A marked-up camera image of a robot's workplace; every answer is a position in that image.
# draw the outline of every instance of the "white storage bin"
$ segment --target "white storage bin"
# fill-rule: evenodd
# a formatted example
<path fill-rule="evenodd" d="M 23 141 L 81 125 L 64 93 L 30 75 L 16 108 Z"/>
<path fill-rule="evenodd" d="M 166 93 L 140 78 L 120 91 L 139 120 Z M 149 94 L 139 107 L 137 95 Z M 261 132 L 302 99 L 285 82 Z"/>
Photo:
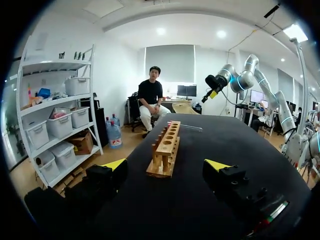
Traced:
<path fill-rule="evenodd" d="M 43 174 L 45 180 L 50 183 L 60 174 L 57 163 L 55 161 L 55 156 L 50 151 L 44 151 L 35 158 L 36 162 L 39 162 L 39 160 L 37 161 L 38 158 L 40 159 L 41 165 L 43 165 L 40 165 L 41 167 L 39 168 L 39 170 Z"/>
<path fill-rule="evenodd" d="M 50 150 L 56 158 L 58 166 L 62 169 L 71 167 L 76 162 L 74 147 L 71 143 L 62 141 Z"/>
<path fill-rule="evenodd" d="M 49 142 L 46 122 L 47 121 L 40 123 L 34 122 L 26 127 L 26 135 L 35 149 L 38 149 Z"/>
<path fill-rule="evenodd" d="M 77 110 L 72 111 L 72 127 L 80 128 L 89 124 L 89 107 L 80 107 Z"/>
<path fill-rule="evenodd" d="M 65 81 L 65 92 L 69 96 L 90 93 L 90 78 L 74 77 Z"/>
<path fill-rule="evenodd" d="M 48 119 L 46 121 L 46 126 L 48 128 L 49 134 L 55 136 L 58 139 L 62 139 L 63 137 L 70 134 L 73 131 L 71 115 L 72 112 L 56 119 Z"/>

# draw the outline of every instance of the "white robotic arm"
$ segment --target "white robotic arm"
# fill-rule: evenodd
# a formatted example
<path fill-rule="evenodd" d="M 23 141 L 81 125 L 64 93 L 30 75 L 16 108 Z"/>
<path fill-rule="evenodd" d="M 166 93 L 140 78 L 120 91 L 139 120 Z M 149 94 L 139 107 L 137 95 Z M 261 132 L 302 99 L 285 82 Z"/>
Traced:
<path fill-rule="evenodd" d="M 284 132 L 285 144 L 281 151 L 282 154 L 294 165 L 301 167 L 305 161 L 310 161 L 315 155 L 320 153 L 319 134 L 315 133 L 310 139 L 302 133 L 296 132 L 296 125 L 289 106 L 282 91 L 273 93 L 265 75 L 257 69 L 259 59 L 251 54 L 245 64 L 241 74 L 237 74 L 231 64 L 226 64 L 216 76 L 209 75 L 205 82 L 211 90 L 203 97 L 204 103 L 208 97 L 212 99 L 225 87 L 231 84 L 231 89 L 235 93 L 240 93 L 254 85 L 254 78 L 257 80 L 264 95 L 268 99 L 268 107 L 275 110 L 279 107 L 279 121 Z"/>

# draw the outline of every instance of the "computer monitor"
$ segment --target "computer monitor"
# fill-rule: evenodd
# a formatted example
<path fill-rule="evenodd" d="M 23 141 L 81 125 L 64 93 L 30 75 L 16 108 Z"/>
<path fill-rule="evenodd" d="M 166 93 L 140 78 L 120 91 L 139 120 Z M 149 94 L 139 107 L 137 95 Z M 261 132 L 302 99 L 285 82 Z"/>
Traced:
<path fill-rule="evenodd" d="M 177 96 L 187 96 L 187 86 L 178 85 Z"/>
<path fill-rule="evenodd" d="M 196 97 L 197 96 L 197 86 L 183 86 L 178 85 L 178 91 L 176 93 L 177 96 L 186 96 L 186 97 Z"/>
<path fill-rule="evenodd" d="M 251 90 L 250 102 L 260 103 L 264 99 L 264 93 L 260 91 Z"/>
<path fill-rule="evenodd" d="M 268 101 L 261 100 L 261 103 L 263 103 L 264 107 L 267 109 L 268 108 Z"/>
<path fill-rule="evenodd" d="M 186 86 L 186 94 L 189 97 L 196 97 L 197 96 L 197 86 Z"/>
<path fill-rule="evenodd" d="M 293 102 L 290 102 L 290 105 L 292 106 L 292 111 L 296 111 L 296 105 Z"/>

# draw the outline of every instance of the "man's shoe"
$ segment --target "man's shoe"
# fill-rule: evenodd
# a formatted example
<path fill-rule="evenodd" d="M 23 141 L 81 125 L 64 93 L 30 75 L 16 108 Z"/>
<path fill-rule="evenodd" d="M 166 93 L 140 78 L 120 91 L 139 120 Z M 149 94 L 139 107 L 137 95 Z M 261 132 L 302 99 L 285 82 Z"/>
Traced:
<path fill-rule="evenodd" d="M 150 131 L 147 131 L 145 134 L 142 135 L 142 138 L 145 139 L 146 136 L 150 133 Z"/>

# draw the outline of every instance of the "black tabletop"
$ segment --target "black tabletop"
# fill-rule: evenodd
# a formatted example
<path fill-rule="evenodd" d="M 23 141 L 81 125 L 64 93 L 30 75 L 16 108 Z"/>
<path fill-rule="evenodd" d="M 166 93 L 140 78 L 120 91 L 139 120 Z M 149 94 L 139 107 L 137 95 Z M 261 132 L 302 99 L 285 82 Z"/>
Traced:
<path fill-rule="evenodd" d="M 151 144 L 171 120 L 182 124 L 172 178 L 147 176 Z M 116 239 L 240 239 L 243 222 L 205 183 L 204 159 L 243 166 L 255 184 L 285 196 L 290 204 L 270 224 L 270 238 L 279 238 L 290 230 L 310 196 L 309 188 L 289 161 L 237 118 L 172 113 L 127 158 L 127 180 L 96 216 L 98 231 Z"/>

